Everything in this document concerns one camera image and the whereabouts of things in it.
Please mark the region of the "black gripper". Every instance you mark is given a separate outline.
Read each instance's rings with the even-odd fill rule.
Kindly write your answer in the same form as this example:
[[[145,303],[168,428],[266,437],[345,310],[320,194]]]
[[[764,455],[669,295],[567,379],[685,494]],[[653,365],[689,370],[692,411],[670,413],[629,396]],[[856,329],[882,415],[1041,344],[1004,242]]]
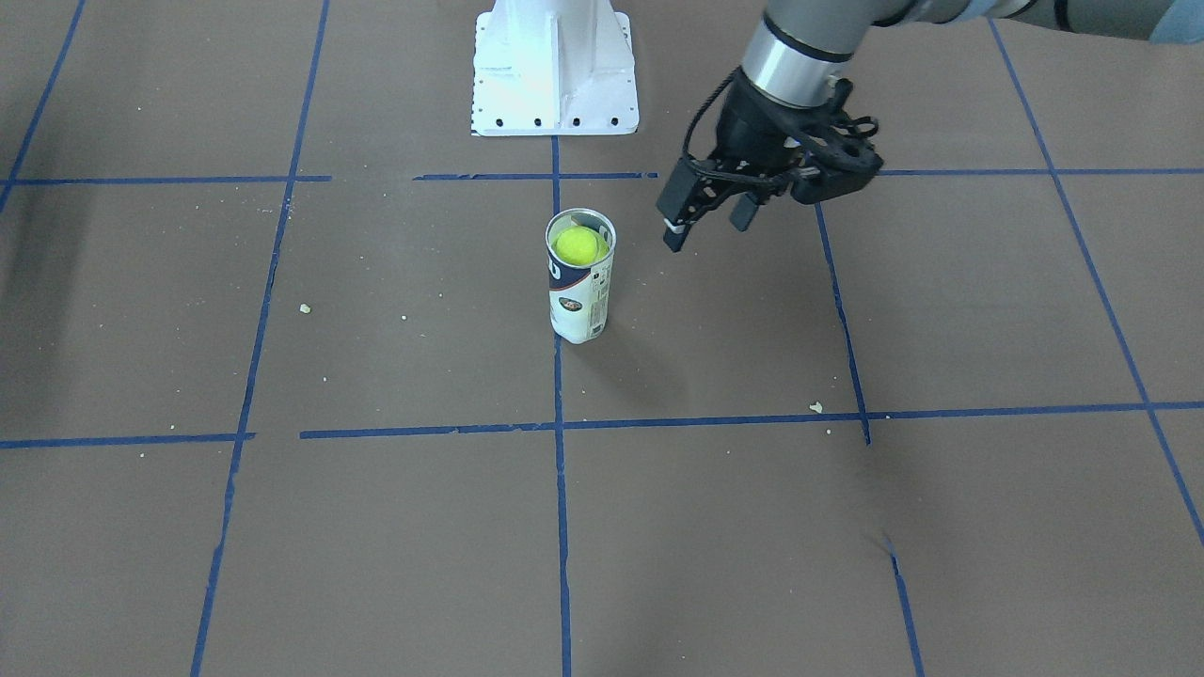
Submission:
[[[799,110],[775,102],[760,92],[740,71],[732,71],[706,99],[696,120],[718,101],[722,108],[715,128],[715,147],[696,166],[679,158],[663,189],[657,210],[665,223],[663,245],[680,252],[691,229],[727,198],[739,198],[730,223],[745,232],[762,205],[771,198],[790,194],[792,172],[799,167],[799,141],[787,137],[787,124]]]

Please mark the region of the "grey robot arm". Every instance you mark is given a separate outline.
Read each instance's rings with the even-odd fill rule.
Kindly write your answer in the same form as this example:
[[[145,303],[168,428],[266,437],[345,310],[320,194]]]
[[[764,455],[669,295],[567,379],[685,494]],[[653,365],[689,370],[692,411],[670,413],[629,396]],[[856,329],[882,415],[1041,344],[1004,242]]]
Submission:
[[[1199,1],[769,1],[740,60],[706,102],[720,104],[714,146],[692,153],[687,126],[657,208],[678,252],[694,226],[734,200],[743,231],[772,198],[816,205],[850,196],[884,167],[878,120],[846,111],[846,67],[872,33],[1002,19],[1155,45],[1202,42]]]

